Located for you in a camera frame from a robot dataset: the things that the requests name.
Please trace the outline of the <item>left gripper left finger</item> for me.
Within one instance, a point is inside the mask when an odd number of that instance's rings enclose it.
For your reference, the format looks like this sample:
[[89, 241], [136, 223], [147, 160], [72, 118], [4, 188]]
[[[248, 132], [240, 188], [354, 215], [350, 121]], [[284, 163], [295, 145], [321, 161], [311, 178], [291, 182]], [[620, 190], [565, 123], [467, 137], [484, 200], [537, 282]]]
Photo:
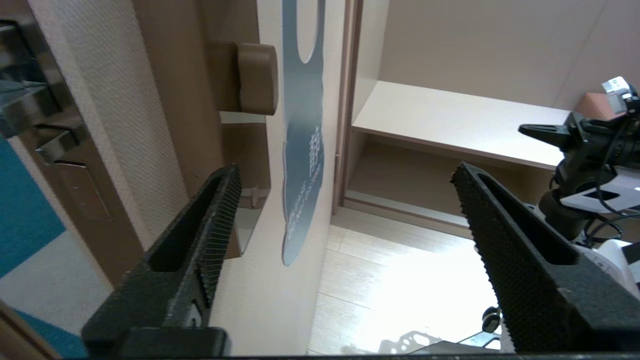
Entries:
[[238, 166], [210, 174], [81, 331], [90, 357], [227, 357], [210, 326], [242, 185]]

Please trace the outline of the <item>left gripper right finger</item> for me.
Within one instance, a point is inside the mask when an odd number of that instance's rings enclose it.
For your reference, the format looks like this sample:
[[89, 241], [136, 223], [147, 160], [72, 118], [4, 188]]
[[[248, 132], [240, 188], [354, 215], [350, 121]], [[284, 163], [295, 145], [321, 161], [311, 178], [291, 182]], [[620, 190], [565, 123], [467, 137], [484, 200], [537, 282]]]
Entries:
[[639, 300], [486, 171], [452, 174], [517, 353], [637, 353]]

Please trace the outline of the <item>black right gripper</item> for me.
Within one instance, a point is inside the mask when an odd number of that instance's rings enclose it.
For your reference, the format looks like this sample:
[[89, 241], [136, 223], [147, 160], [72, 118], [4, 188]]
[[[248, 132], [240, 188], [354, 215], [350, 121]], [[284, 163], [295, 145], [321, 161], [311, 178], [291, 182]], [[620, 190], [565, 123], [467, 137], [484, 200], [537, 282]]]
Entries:
[[623, 114], [612, 120], [571, 112], [565, 125], [522, 124], [518, 132], [563, 150], [570, 166], [588, 163], [639, 169], [639, 116]]

